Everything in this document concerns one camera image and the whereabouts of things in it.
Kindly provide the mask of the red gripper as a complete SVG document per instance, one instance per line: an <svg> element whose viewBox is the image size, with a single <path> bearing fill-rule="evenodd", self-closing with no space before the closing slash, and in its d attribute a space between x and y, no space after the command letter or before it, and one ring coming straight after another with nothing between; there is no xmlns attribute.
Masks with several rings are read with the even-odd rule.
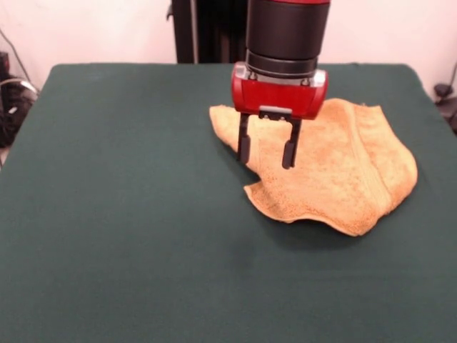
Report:
<svg viewBox="0 0 457 343"><path fill-rule="evenodd" d="M285 143L282 167L295 167L296 152L301 131L300 119L317 117L328 88L328 74L315 70L303 79L277 79L250 70L246 63L237 62L231 77L231 95L236 111L240 113L237 159L249 161L251 138L248 135L250 114L268 112L290 116L291 135Z"/></svg>

